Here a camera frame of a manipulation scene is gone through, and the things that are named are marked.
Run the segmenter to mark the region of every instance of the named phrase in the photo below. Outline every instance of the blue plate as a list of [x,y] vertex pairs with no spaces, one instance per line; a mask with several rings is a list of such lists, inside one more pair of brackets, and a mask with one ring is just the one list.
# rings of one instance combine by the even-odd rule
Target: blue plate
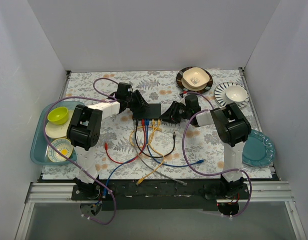
[[249,166],[268,166],[275,157],[275,147],[269,137],[252,130],[243,149],[243,163]]

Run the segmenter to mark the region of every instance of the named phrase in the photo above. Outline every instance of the table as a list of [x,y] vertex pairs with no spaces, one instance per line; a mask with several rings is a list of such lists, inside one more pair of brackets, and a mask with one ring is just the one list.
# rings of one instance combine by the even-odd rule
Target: table
[[[209,92],[204,95],[212,102],[214,107],[219,107],[214,99],[215,87],[223,82],[235,82],[244,85],[239,70],[208,69],[213,77],[213,86]],[[171,105],[172,101],[179,101],[182,90],[176,84],[176,75],[178,71],[125,71],[125,72],[75,72],[71,73],[66,96],[82,96],[89,98],[103,99],[103,96],[93,90],[93,81],[100,77],[112,78],[118,82],[130,83],[133,89],[138,89],[148,103],[161,103],[162,113]],[[105,93],[116,91],[117,86],[110,81],[99,81],[96,84],[97,89]],[[94,104],[88,100],[80,100],[86,105]],[[206,100],[199,97],[202,109],[210,109]],[[250,103],[242,108],[242,112],[250,122],[253,129],[258,130],[255,114]],[[186,162],[182,155],[181,139],[186,122],[179,125],[166,124],[161,125],[162,132],[155,133],[153,146],[166,154],[172,149],[172,133],[176,132],[176,147],[173,154],[166,157],[166,161],[171,165],[185,165]],[[100,139],[95,146],[95,166],[99,172],[100,179],[107,179],[112,170],[117,166],[110,161],[104,149],[104,143],[108,143],[110,156],[119,162],[125,162],[133,158],[136,153],[129,143],[129,134],[133,130],[132,113],[129,110],[123,113],[109,117],[102,121]],[[203,173],[220,172],[223,168],[223,144],[217,135],[214,126],[203,126],[195,128],[190,126],[186,134],[186,152],[190,162],[205,159],[202,164],[195,165],[195,168]],[[143,159],[151,167],[157,166],[152,159],[144,156]],[[271,178],[269,167],[252,168],[243,165],[243,169],[251,178]],[[162,166],[159,170],[173,178],[199,179],[206,178],[193,172],[188,167],[175,168]],[[149,169],[143,165],[140,160],[126,164],[120,167],[112,175],[111,179],[140,179],[149,173]],[[79,173],[79,170],[73,165],[62,166],[44,166],[44,180],[72,180]],[[161,175],[152,174],[148,179],[160,179]]]

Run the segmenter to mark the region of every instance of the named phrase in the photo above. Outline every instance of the tray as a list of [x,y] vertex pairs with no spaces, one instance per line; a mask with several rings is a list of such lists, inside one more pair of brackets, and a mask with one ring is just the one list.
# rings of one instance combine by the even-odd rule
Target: tray
[[[34,163],[39,164],[39,165],[66,165],[70,162],[69,161],[52,162],[49,160],[47,156],[48,145],[47,145],[47,141],[44,137],[44,132],[43,132],[44,127],[45,127],[44,118],[47,113],[47,110],[50,108],[52,104],[45,107],[45,109],[40,114],[40,118],[37,124],[32,148],[30,150],[30,158]],[[79,101],[62,101],[56,104],[52,109],[55,109],[58,107],[67,107],[68,110],[74,110],[78,104],[84,105],[83,103]],[[73,161],[77,161],[75,150],[73,150],[73,153],[70,159]]]

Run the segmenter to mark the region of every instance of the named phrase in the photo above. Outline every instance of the gray cable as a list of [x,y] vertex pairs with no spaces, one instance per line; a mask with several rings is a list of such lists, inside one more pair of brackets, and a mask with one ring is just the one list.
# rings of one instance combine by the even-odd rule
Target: gray cable
[[[134,149],[135,149],[135,151],[136,151],[136,153],[137,153],[137,155],[138,155],[140,161],[142,161],[143,164],[144,164],[146,167],[148,167],[149,169],[151,169],[151,170],[153,171],[154,169],[153,169],[151,166],[149,166],[149,165],[142,159],[142,157],[140,156],[140,154],[139,154],[139,152],[138,152],[138,149],[136,148],[136,141],[135,141],[135,139],[136,139],[136,123],[135,123],[135,121],[134,121]],[[166,178],[168,178],[168,179],[171,179],[171,180],[173,180],[173,181],[175,181],[175,182],[178,182],[178,183],[180,183],[180,184],[182,184],[182,185],[184,185],[184,186],[187,185],[187,183],[185,183],[184,181],[174,179],[174,178],[172,178],[171,176],[167,176],[167,175],[165,175],[165,174],[163,174],[163,173],[161,173],[161,172],[159,172],[159,171],[156,171],[155,173],[157,173],[157,174],[159,174],[159,175],[162,175],[163,177],[166,177]]]

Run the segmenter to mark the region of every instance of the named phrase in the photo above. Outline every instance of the white wall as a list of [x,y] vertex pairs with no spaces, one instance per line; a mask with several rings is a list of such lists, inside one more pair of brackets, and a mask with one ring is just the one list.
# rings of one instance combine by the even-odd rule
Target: white wall
[[65,71],[26,0],[0,0],[0,240],[14,239],[30,181],[41,110],[58,99]]
[[248,61],[246,79],[308,239],[308,0],[281,0]]
[[236,69],[279,0],[28,0],[66,70]]

